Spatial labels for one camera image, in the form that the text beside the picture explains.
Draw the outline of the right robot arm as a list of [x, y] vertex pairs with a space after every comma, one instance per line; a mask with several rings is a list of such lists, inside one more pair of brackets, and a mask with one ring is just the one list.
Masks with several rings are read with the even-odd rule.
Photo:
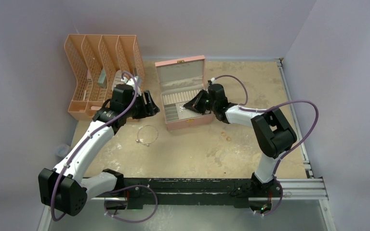
[[201, 90], [184, 108], [198, 114], [213, 113], [217, 120], [252, 128], [262, 151], [259, 165], [253, 172], [249, 190], [262, 196], [276, 182], [275, 172], [282, 155], [292, 149], [297, 135], [282, 111], [275, 109], [244, 108], [231, 103], [221, 84]]

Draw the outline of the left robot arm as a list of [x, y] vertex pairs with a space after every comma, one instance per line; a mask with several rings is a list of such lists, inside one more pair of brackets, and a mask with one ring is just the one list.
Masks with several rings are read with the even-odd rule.
[[160, 109], [149, 91], [119, 84], [93, 116], [85, 135], [72, 151], [52, 169], [38, 175], [40, 200], [51, 210], [76, 216], [89, 199], [109, 193], [118, 197], [127, 190], [123, 174], [104, 169], [85, 178], [84, 174], [101, 149], [124, 126], [128, 118], [142, 119], [156, 115]]

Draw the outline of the pink jewelry box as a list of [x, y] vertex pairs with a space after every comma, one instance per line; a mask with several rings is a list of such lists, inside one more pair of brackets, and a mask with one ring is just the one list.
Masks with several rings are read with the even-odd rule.
[[162, 110], [167, 130], [200, 126], [213, 121], [213, 114], [201, 115], [185, 109], [178, 111], [179, 104], [193, 99], [200, 90], [207, 88], [205, 56], [192, 56], [155, 63], [161, 90]]

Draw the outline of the grey metal block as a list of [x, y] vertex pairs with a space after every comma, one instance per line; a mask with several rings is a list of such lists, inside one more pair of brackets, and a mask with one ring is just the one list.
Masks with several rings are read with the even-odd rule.
[[106, 79], [106, 71], [102, 69], [100, 72], [99, 78], [97, 80], [97, 84], [100, 88], [106, 89], [107, 88], [107, 79]]

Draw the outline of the orange plastic file organizer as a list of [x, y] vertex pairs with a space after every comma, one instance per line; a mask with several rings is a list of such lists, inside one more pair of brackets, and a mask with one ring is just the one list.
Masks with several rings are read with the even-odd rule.
[[[112, 82], [118, 70], [145, 80], [136, 35], [70, 34], [64, 49], [77, 82], [68, 112], [77, 121], [90, 121], [95, 111], [111, 97]], [[106, 89], [97, 84], [102, 69], [106, 71]]]

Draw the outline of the clear plastic cup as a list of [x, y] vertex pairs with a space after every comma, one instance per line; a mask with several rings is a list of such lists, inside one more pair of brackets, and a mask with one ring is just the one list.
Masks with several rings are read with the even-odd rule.
[[58, 157], [61, 157], [61, 158], [64, 158], [68, 155], [68, 153], [70, 152], [71, 150], [71, 147], [67, 144], [60, 144], [56, 147], [54, 153], [56, 156]]

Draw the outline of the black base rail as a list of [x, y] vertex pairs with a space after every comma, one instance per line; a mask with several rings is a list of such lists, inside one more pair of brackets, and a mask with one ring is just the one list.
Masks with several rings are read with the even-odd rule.
[[196, 178], [124, 178], [118, 183], [121, 192], [104, 192], [100, 197], [128, 203], [128, 209], [141, 209], [145, 205], [225, 205], [234, 208], [267, 210], [272, 199], [282, 194], [280, 182], [253, 192], [247, 179], [196, 179]]

